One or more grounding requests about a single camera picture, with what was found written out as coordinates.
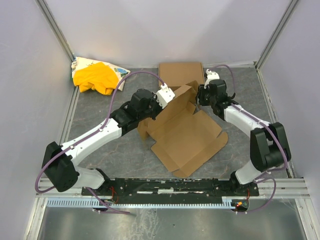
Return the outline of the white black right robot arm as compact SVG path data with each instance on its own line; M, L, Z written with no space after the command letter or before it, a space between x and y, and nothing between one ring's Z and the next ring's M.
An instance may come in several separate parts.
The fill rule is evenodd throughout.
M292 155L284 126L254 116L234 101L234 97L228 96L224 80L213 79L199 85L196 102L210 106L216 116L249 137L250 160L233 173L235 181L246 185L266 172L286 170Z

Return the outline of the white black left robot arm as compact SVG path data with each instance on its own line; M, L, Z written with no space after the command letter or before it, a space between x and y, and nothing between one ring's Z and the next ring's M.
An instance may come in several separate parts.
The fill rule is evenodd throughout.
M155 119L174 97L166 86L161 86L156 93L137 90L131 100L114 110L98 126L62 145L55 141L48 144L41 174L48 177L58 192L73 186L99 189L107 182L107 176L99 169L79 167L80 162L103 145L137 128L144 119Z

